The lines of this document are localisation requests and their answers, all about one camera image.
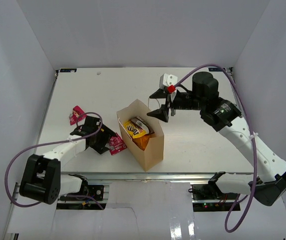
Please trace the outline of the pink candy packet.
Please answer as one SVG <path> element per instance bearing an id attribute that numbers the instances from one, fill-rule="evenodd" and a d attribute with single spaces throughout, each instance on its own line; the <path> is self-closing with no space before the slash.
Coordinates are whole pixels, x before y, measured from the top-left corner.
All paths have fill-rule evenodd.
<path id="1" fill-rule="evenodd" d="M 110 154 L 116 155 L 121 151 L 125 150 L 127 146 L 125 145 L 122 138 L 116 133 L 115 136 L 112 136 L 109 140 L 109 152 Z"/>

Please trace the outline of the dark brown M&M's packet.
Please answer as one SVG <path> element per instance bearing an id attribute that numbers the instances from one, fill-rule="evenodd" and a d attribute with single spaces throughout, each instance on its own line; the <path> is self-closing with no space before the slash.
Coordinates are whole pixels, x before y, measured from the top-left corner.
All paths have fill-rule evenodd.
<path id="1" fill-rule="evenodd" d="M 142 137 L 144 135 L 153 134 L 153 128 L 141 117 L 136 116 L 130 119 L 131 123 L 135 127 L 134 136 Z"/>

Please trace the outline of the yellow M&M's packet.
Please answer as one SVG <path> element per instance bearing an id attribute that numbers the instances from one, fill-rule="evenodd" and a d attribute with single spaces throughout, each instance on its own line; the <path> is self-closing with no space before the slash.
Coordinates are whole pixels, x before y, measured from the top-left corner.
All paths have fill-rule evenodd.
<path id="1" fill-rule="evenodd" d="M 132 139 L 138 139 L 150 134 L 149 127 L 136 117 L 125 122 L 123 127 Z"/>

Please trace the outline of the orange yellow snack multipack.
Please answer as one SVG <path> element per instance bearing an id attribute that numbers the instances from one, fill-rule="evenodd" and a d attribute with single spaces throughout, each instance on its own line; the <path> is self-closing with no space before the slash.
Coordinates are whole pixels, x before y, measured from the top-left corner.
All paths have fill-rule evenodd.
<path id="1" fill-rule="evenodd" d="M 138 138 L 133 138 L 132 141 L 135 143 L 135 145 L 141 149 L 145 150 L 147 148 L 147 145 L 149 143 L 149 140 L 151 138 L 155 137 L 155 134 L 145 134 L 144 136 L 138 137 Z"/>

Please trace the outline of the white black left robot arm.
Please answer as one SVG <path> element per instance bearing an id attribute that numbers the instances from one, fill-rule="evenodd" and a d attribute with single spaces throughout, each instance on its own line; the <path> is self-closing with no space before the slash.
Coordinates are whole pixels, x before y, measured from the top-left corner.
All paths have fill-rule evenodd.
<path id="1" fill-rule="evenodd" d="M 19 194 L 49 205 L 69 194 L 84 199 L 88 195 L 86 179 L 78 174 L 61 174 L 62 167 L 88 148 L 100 155 L 107 152 L 110 139 L 116 136 L 98 117 L 87 116 L 66 142 L 42 155 L 33 154 L 28 158 Z"/>

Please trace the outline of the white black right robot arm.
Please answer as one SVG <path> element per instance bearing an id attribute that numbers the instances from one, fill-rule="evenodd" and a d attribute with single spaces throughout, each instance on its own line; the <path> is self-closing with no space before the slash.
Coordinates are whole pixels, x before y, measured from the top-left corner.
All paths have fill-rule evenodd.
<path id="1" fill-rule="evenodd" d="M 180 92 L 176 89 L 178 78 L 164 74 L 159 89 L 152 99 L 165 99 L 149 117 L 168 122 L 176 110 L 195 110 L 205 123 L 229 140 L 255 167 L 257 176 L 251 174 L 216 173 L 209 181 L 209 195 L 221 199 L 228 193 L 250 195 L 265 206 L 271 206 L 286 191 L 286 161 L 278 157 L 259 137 L 250 133 L 241 111 L 232 102 L 219 96 L 218 81 L 209 72 L 197 72 L 192 76 L 192 89 Z"/>

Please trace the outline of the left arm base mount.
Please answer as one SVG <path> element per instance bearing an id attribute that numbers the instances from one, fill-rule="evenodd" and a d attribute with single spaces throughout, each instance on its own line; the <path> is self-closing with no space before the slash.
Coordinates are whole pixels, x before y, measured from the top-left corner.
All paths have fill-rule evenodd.
<path id="1" fill-rule="evenodd" d="M 102 201 L 104 198 L 104 186 L 103 185 L 86 185 L 83 193 L 87 196 L 91 196 L 97 201 Z"/>

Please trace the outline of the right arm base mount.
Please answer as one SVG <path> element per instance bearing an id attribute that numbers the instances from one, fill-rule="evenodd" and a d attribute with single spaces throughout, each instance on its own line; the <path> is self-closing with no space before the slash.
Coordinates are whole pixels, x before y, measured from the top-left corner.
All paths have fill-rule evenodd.
<path id="1" fill-rule="evenodd" d="M 195 213 L 228 212 L 236 199 L 234 193 L 213 192 L 208 184 L 193 184 L 188 192 L 192 196 Z"/>

